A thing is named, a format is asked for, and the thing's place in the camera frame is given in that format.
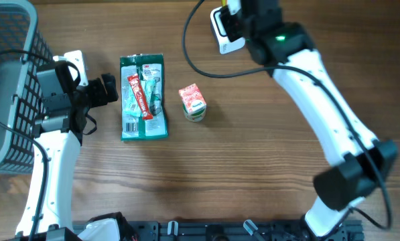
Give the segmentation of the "mint green wipes packet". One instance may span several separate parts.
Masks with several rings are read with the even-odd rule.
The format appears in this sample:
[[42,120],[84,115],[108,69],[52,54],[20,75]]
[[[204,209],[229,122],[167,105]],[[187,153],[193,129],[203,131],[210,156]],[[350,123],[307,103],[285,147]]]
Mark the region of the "mint green wipes packet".
[[[156,81],[155,80],[141,80],[140,81],[144,95],[146,97],[147,105],[151,105],[151,97],[154,93]],[[135,98],[133,89],[130,83],[127,83],[125,87],[125,96],[123,102],[123,111],[125,114],[141,117],[143,116],[141,108]]]

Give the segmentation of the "red Nescafe coffee sachet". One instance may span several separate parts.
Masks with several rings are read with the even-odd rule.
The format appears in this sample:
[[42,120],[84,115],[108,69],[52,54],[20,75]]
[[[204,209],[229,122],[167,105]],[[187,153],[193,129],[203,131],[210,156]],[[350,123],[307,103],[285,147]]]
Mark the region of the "red Nescafe coffee sachet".
[[149,111],[149,107],[147,105],[147,99],[145,97],[145,93],[143,91],[139,75],[134,74],[132,76],[129,76],[127,79],[133,91],[133,95],[137,101],[137,104],[140,108],[142,119],[151,120],[153,118],[153,115]]

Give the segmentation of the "green 3M gloves packet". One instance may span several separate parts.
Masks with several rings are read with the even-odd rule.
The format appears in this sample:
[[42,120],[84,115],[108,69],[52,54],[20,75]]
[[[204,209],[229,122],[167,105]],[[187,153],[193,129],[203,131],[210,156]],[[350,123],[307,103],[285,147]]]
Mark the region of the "green 3M gloves packet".
[[[121,74],[121,118],[122,141],[162,139],[168,135],[168,124],[163,106],[164,102],[164,62],[162,54],[136,54],[120,58]],[[156,86],[151,97],[149,111],[151,120],[125,114],[123,102],[128,77],[139,75],[141,80],[155,80]]]

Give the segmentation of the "orange white tissue pack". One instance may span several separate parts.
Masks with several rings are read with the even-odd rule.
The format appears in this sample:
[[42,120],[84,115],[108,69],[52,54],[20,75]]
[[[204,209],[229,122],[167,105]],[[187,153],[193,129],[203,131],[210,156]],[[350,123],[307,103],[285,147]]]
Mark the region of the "orange white tissue pack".
[[191,84],[178,92],[188,114],[196,114],[206,108],[206,101],[196,84]]

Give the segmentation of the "green lid stock jar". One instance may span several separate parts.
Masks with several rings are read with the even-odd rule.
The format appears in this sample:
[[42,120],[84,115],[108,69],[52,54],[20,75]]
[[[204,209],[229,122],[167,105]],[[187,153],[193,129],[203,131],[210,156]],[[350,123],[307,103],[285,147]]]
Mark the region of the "green lid stock jar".
[[184,116],[189,121],[199,122],[202,119],[204,119],[204,117],[206,116],[206,106],[204,106],[204,107],[200,108],[199,110],[197,110],[196,112],[192,112],[192,113],[189,113],[185,106],[183,106],[183,107],[184,107]]

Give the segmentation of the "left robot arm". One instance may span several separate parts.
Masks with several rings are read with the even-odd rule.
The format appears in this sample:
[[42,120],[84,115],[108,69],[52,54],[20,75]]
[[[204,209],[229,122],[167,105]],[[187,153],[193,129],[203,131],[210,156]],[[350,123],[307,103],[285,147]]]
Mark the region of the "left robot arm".
[[44,113],[36,115],[31,135],[34,168],[26,207],[15,231],[20,240],[37,240],[47,232],[72,229],[72,184],[90,109],[118,100],[112,74],[81,83],[71,74],[72,62],[58,61],[38,68]]

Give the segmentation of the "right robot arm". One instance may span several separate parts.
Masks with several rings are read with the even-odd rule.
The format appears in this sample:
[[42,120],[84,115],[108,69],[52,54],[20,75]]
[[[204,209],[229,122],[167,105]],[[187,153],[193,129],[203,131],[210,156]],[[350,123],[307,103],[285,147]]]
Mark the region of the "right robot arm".
[[397,158],[331,81],[315,44],[296,22],[285,22],[277,1],[224,1],[220,20],[231,42],[244,38],[252,59],[291,96],[316,134],[329,169],[315,176],[317,199],[305,214],[311,234],[327,238],[375,189],[384,189]]

